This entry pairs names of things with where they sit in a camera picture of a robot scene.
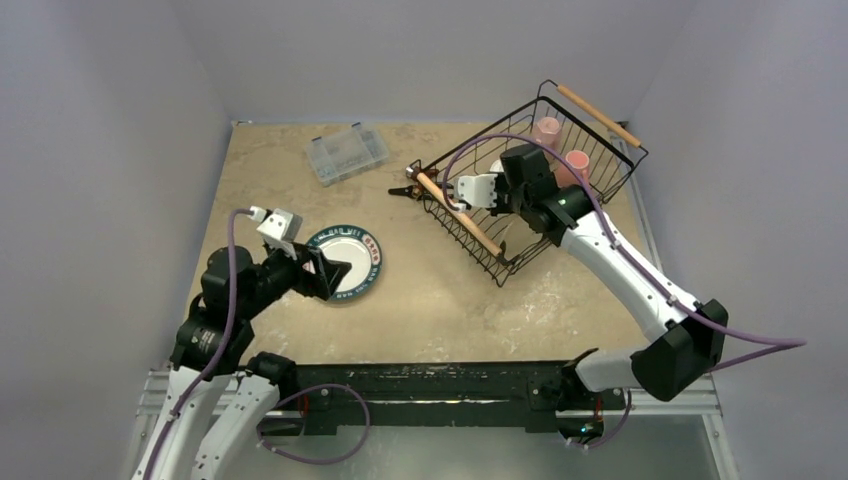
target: marble tabletop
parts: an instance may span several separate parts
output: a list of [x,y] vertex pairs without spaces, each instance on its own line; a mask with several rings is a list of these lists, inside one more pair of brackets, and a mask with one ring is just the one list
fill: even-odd
[[[353,224],[380,242],[384,264],[373,288],[344,305],[289,292],[252,322],[259,351],[302,364],[360,362],[522,361],[568,359],[592,347],[644,345],[630,314],[582,264],[555,248],[499,288],[420,202],[390,197],[405,186],[404,168],[437,158],[482,124],[380,124],[390,160],[322,187],[304,146],[349,125],[251,125],[233,129],[195,272],[200,291],[206,258],[226,245],[231,210],[283,208],[304,219],[298,241],[336,224]],[[605,207],[619,230],[642,249],[624,191]],[[256,224],[242,217],[236,243],[264,259]]]

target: plate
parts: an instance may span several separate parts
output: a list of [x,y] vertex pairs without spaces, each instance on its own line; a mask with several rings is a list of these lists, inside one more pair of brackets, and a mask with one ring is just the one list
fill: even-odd
[[306,242],[318,247],[330,260],[351,264],[330,301],[351,300],[367,292],[380,275],[383,251],[368,230],[355,225],[334,225],[316,233]]

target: dish rack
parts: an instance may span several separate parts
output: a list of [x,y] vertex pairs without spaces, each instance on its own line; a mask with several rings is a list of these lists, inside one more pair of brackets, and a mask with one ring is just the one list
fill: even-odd
[[[599,121],[607,131],[615,134],[632,147],[641,152],[635,162],[605,138],[603,133],[598,133],[586,125],[578,115],[567,110],[550,97],[543,95],[543,90],[556,89],[560,94],[570,100],[580,111],[578,115],[585,118],[585,114]],[[641,142],[620,125],[616,124],[585,100],[574,94],[563,85],[558,85],[552,80],[545,80],[539,84],[536,98],[516,108],[503,116],[500,120],[480,130],[469,137],[466,141],[457,145],[444,155],[422,166],[419,160],[411,167],[415,171],[426,171],[436,174],[436,184],[447,182],[454,184],[461,175],[479,175],[487,173],[500,154],[510,147],[520,145],[522,142],[515,139],[494,138],[482,141],[465,151],[456,164],[451,168],[450,178],[444,178],[442,169],[451,160],[453,155],[469,141],[486,134],[513,133],[516,135],[530,136],[533,124],[543,117],[554,117],[562,125],[562,145],[558,149],[560,154],[570,150],[582,150],[589,155],[592,168],[590,170],[589,183],[601,204],[609,202],[621,187],[630,179],[636,167],[648,156],[648,151],[642,147]],[[550,246],[550,241],[541,234],[534,235],[526,242],[515,245],[507,245],[501,242],[500,252],[493,253],[492,242],[480,239],[480,231],[488,239],[496,239],[503,234],[518,218],[515,214],[491,216],[486,209],[472,208],[467,213],[468,217],[479,227],[472,232],[457,216],[451,213],[434,196],[434,193],[425,191],[420,196],[421,204],[425,211],[435,218],[439,224],[447,230],[451,237],[456,240],[483,269],[492,276],[499,287],[503,287],[507,279],[521,270],[525,265],[539,256]]]

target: plastic box lid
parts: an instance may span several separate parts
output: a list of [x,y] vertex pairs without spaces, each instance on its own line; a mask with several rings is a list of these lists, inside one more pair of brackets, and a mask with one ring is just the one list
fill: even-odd
[[318,181],[325,187],[379,167],[389,159],[389,149],[380,132],[363,123],[312,139],[306,146],[306,154]]

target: wire basket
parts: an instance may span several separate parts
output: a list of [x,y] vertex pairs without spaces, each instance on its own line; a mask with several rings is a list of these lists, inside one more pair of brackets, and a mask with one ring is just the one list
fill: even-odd
[[[551,98],[542,95],[542,91],[549,85],[566,95],[583,112],[595,117],[610,130],[634,140],[631,141],[631,144],[638,147],[637,150],[641,152],[639,158],[635,162],[631,161],[620,149],[614,147],[608,138],[605,138],[606,132],[596,132],[575,114],[566,110]],[[455,148],[424,166],[423,170],[437,169],[441,172],[464,144],[481,135],[513,133],[530,136],[533,124],[543,117],[554,117],[562,125],[562,145],[558,149],[560,154],[570,150],[582,150],[589,155],[591,162],[589,183],[598,201],[602,204],[609,202],[615,196],[630,179],[636,167],[648,155],[648,151],[641,146],[635,137],[614,124],[597,109],[574,95],[564,86],[546,80],[539,85],[536,98],[469,137]],[[440,173],[438,180],[451,184],[455,183],[461,175],[488,173],[492,163],[500,159],[501,153],[521,143],[520,140],[505,138],[482,141],[462,154],[451,168],[450,178],[444,178],[444,174]],[[420,167],[421,162],[416,162],[416,164]],[[499,287],[503,287],[510,276],[521,270],[522,267],[550,246],[550,241],[541,234],[530,232],[529,229],[527,229],[528,235],[518,236],[517,239],[512,238],[507,241],[506,234],[510,229],[515,228],[514,224],[521,224],[526,229],[526,225],[517,215],[492,216],[484,208],[473,208],[467,212],[467,215],[490,239],[500,244],[501,254],[494,255],[432,195],[423,195],[421,201],[424,210],[430,213],[459,242],[462,248],[492,276]]]

